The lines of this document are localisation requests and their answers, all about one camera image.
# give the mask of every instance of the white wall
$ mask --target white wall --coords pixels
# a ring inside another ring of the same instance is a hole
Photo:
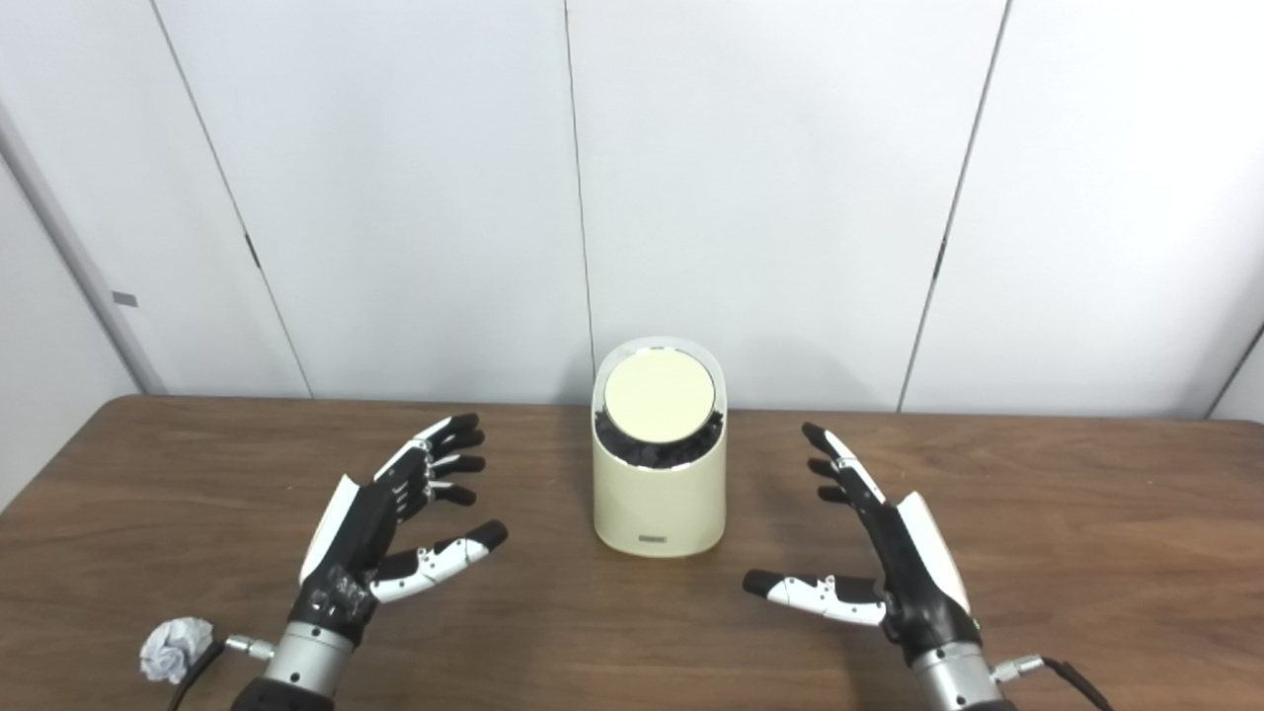
[[[0,140],[147,388],[307,396],[149,3],[0,0]]]
[[[162,0],[316,396],[583,401],[561,0]]]
[[[135,385],[0,162],[0,509]]]
[[[573,0],[593,338],[737,406],[894,410],[1001,0]]]
[[[1264,348],[1259,344],[1243,362],[1211,416],[1216,420],[1253,420],[1264,424]]]
[[[737,405],[892,410],[1004,0],[158,6],[244,225],[148,3],[0,0],[0,148],[154,391],[584,401],[669,333]],[[1012,3],[905,410],[1205,414],[1264,321],[1261,33]]]
[[[1014,3],[905,410],[1206,415],[1264,323],[1261,33]]]

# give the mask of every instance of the container lid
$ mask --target container lid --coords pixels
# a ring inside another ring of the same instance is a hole
[[[646,443],[684,439],[715,405],[715,383],[693,356],[648,348],[627,357],[605,382],[605,411],[614,425]]]

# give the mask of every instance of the black cable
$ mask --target black cable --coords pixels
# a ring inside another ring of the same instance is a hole
[[[215,662],[215,658],[224,652],[224,640],[211,640],[211,644],[198,655],[197,662],[188,668],[185,673],[185,678],[179,679],[179,684],[176,687],[176,695],[171,697],[171,703],[167,705],[167,711],[176,711],[179,708],[179,702],[185,700],[185,693],[188,691],[197,677],[202,676],[202,672]]]
[[[1076,687],[1076,691],[1085,695],[1085,698],[1091,701],[1093,706],[1101,708],[1101,711],[1115,711],[1111,708],[1110,702],[1106,701],[1106,697],[1102,696],[1102,692],[1097,691],[1097,687],[1085,678],[1085,676],[1079,673],[1079,669],[1072,667],[1071,662],[1058,662],[1057,659],[1049,659],[1048,657],[1042,657],[1040,660],[1044,662],[1045,667],[1053,669],[1053,673],[1058,674],[1066,679],[1067,683]]]

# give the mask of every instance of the black robotic finger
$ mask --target black robotic finger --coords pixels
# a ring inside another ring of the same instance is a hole
[[[852,505],[852,498],[847,496],[847,492],[838,488],[837,486],[823,486],[817,488],[817,497],[822,501],[828,501],[829,504],[846,504]]]
[[[464,486],[445,485],[442,487],[431,486],[435,492],[435,501],[447,501],[458,506],[473,506],[478,501],[478,495]]]
[[[808,468],[811,473],[825,477],[827,479],[838,481],[838,468],[834,467],[833,462],[827,459],[817,459],[813,457],[808,459]]]
[[[825,438],[825,429],[814,425],[811,423],[803,424],[803,434],[808,438],[808,442],[817,448],[818,452],[825,454],[830,459],[838,459],[839,453],[834,450],[833,445],[829,444],[829,439]]]
[[[426,442],[434,445],[454,434],[473,431],[475,429],[478,429],[478,415],[468,412],[465,415],[454,415],[447,417],[421,434]]]
[[[461,472],[482,472],[487,467],[487,461],[470,454],[454,454],[444,457],[430,467],[430,472],[436,479]]]
[[[483,444],[487,439],[483,435],[483,430],[468,430],[449,435],[441,442],[436,442],[434,447],[430,448],[430,454],[435,459],[442,459],[458,449],[466,449],[469,447],[478,447]]]

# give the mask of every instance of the wooden table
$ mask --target wooden table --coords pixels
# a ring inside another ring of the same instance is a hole
[[[161,710],[137,650],[162,620],[274,639],[339,474],[362,481],[465,407],[129,397],[0,515],[0,706]],[[509,540],[379,610],[339,708],[921,708],[899,652],[742,592],[750,567],[872,574],[858,521],[817,500],[804,419],[892,497],[929,500],[992,660],[1073,660],[1120,711],[1264,707],[1264,429],[1245,423],[734,412],[728,531],[631,558],[592,531],[586,411],[479,406],[473,509],[435,505],[396,548],[490,519]],[[228,708],[262,664],[226,654],[185,708]],[[1052,674],[1024,710],[1088,708]]]

